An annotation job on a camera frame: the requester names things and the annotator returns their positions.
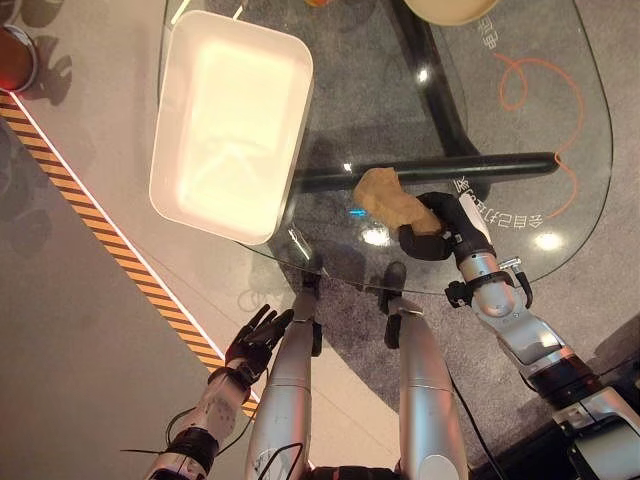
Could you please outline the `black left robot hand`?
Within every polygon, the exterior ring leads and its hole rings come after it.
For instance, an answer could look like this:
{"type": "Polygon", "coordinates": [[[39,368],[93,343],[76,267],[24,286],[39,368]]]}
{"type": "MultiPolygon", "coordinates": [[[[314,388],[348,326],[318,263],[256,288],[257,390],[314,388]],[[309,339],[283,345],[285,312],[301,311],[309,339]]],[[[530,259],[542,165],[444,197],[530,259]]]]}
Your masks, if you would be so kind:
{"type": "Polygon", "coordinates": [[[279,313],[265,304],[239,330],[225,353],[225,367],[244,388],[260,379],[293,317],[292,309],[279,313]]]}

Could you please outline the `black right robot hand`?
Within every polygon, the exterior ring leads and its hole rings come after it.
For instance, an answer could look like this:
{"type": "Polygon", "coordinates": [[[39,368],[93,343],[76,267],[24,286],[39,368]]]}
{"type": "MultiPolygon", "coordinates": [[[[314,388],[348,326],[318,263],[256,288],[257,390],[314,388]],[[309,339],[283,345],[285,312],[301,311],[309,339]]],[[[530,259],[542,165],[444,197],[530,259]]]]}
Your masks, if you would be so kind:
{"type": "Polygon", "coordinates": [[[417,235],[412,226],[402,225],[398,230],[399,243],[407,255],[423,261],[443,261],[454,255],[457,265],[474,254],[496,255],[476,204],[468,194],[456,198],[448,193],[428,192],[417,199],[444,224],[449,236],[417,235]]]}

